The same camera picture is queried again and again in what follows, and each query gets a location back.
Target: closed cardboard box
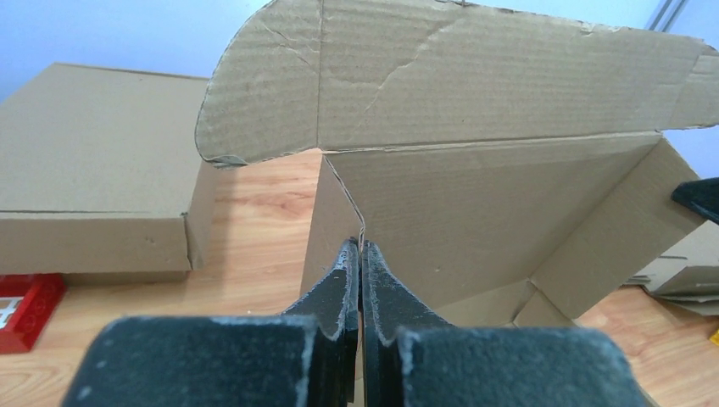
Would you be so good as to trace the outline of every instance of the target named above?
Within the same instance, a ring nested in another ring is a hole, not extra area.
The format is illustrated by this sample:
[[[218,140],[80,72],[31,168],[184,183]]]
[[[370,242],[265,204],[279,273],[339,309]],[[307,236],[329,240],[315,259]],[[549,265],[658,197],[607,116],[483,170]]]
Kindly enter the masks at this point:
[[[206,86],[53,64],[3,101],[0,274],[157,281],[202,267],[217,182],[192,142]]]

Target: wooden table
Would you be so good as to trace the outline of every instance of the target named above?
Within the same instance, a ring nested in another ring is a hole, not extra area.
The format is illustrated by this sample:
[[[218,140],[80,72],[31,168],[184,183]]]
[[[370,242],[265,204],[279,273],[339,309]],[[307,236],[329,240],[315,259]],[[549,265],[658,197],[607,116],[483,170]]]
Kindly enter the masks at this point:
[[[320,155],[222,174],[209,263],[184,283],[72,287],[29,354],[0,355],[0,405],[57,405],[87,345],[123,315],[262,315],[298,296]],[[622,289],[581,322],[608,332],[662,406],[719,406],[718,319]]]

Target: red object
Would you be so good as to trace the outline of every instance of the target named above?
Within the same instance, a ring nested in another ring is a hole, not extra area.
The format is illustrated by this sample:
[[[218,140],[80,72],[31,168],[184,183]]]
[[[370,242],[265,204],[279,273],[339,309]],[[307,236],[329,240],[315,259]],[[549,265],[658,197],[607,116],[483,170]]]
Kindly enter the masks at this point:
[[[0,354],[30,352],[64,293],[60,274],[0,276]]]

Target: black object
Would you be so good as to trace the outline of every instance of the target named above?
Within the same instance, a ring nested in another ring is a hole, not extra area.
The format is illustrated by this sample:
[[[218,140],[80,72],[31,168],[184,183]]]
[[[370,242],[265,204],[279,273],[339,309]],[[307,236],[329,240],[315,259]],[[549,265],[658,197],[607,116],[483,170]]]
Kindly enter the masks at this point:
[[[719,225],[719,178],[683,182],[672,193],[672,199]]]
[[[374,243],[360,253],[354,239],[281,315],[110,324],[64,405],[344,406],[353,399],[360,327],[372,407],[644,405],[604,334],[452,326],[392,275]]]

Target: cardboard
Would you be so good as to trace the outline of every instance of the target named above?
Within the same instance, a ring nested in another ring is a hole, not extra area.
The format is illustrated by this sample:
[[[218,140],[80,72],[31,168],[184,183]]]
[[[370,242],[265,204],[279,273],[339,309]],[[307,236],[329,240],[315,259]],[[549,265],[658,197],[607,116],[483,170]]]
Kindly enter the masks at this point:
[[[217,171],[191,135],[206,86],[53,64],[6,99],[0,274],[147,282],[202,267]]]
[[[342,239],[459,325],[565,326],[704,221],[660,130],[719,122],[719,53],[432,0],[275,0],[198,116],[218,167],[321,148],[302,290]]]
[[[629,283],[700,315],[719,315],[719,226],[707,221]]]

